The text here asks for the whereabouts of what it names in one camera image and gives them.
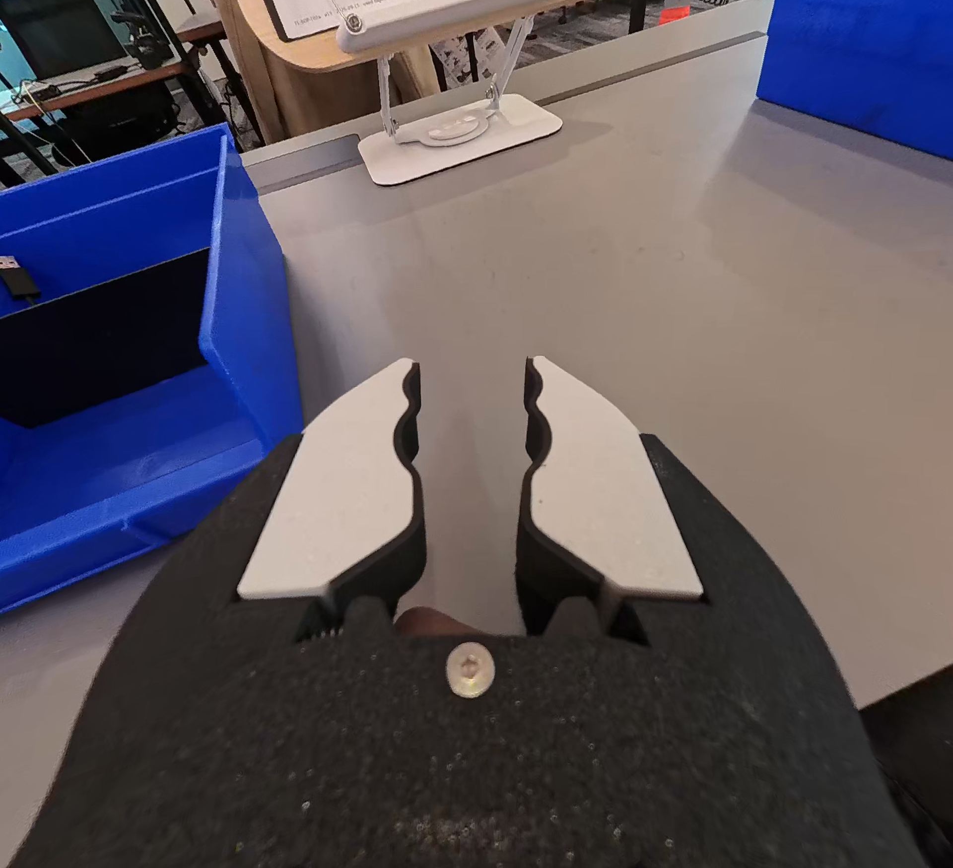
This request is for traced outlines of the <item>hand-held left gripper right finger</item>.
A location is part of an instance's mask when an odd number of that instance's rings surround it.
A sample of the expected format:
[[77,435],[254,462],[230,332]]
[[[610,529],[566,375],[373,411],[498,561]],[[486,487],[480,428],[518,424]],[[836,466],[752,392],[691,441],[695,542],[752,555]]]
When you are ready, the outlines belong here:
[[516,589],[528,636],[582,600],[598,632],[639,632],[636,601],[705,591],[647,445],[608,398],[544,355],[526,359],[529,467],[520,486]]

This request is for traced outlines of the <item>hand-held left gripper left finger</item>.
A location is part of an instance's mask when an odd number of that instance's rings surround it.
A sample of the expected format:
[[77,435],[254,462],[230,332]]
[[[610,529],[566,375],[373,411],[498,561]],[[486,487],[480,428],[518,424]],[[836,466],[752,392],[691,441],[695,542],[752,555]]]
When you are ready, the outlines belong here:
[[342,621],[353,600],[389,612],[420,580],[426,533],[419,450],[420,366],[400,358],[304,430],[236,592],[310,600]]

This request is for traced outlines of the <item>blue plastic bin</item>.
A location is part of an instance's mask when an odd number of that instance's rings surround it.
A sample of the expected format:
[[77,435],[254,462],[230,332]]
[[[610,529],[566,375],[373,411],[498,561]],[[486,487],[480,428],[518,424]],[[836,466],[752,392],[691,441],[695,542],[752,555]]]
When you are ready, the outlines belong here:
[[2,193],[1,612],[192,530],[303,428],[285,259],[225,126]]
[[952,157],[952,0],[774,0],[756,96]]

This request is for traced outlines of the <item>instruction sheet on wooden stand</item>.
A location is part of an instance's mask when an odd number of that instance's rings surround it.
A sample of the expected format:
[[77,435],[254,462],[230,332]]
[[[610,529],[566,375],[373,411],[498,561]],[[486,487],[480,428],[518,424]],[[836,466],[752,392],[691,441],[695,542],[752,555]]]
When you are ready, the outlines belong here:
[[[488,14],[415,35],[383,37],[382,43],[351,49],[344,29],[336,28],[291,42],[282,41],[264,0],[237,0],[258,41],[285,63],[309,72],[328,72],[375,61],[383,129],[358,142],[358,153],[375,184],[396,186],[469,163],[504,150],[550,137],[562,121],[524,96],[508,91],[519,54],[533,29],[535,16],[580,0],[540,0],[523,6],[496,8]],[[456,101],[445,112],[400,123],[392,111],[391,81],[399,93],[426,95],[435,85],[429,46],[454,36],[499,24],[511,24],[501,69],[476,85],[481,99]]]

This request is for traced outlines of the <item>wooden office desk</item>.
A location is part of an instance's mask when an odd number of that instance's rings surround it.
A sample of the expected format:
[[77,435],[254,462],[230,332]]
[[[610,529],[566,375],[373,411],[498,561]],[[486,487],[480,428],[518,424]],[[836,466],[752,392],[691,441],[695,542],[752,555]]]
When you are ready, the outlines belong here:
[[1,112],[17,123],[170,81],[184,92],[203,125],[225,121],[221,103],[202,78],[197,51],[186,49],[181,43],[174,43],[173,57],[156,67],[143,67],[140,60],[127,57],[2,88]]

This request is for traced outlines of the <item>black tripod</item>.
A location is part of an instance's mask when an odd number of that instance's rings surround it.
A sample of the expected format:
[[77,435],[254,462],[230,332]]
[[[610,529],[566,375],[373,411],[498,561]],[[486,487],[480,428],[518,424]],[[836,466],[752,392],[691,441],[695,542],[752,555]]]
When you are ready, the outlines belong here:
[[135,45],[135,57],[139,60],[148,60],[147,67],[150,69],[157,69],[167,61],[182,64],[186,74],[200,80],[200,64],[193,59],[192,53],[186,51],[184,44],[188,44],[197,52],[210,49],[221,67],[229,88],[225,96],[238,103],[257,139],[263,144],[265,138],[244,81],[222,46],[226,40],[222,22],[216,20],[200,24],[193,21],[190,28],[173,28],[161,13],[156,0],[143,1],[148,9],[145,14],[118,12],[113,16],[114,19],[130,28]]

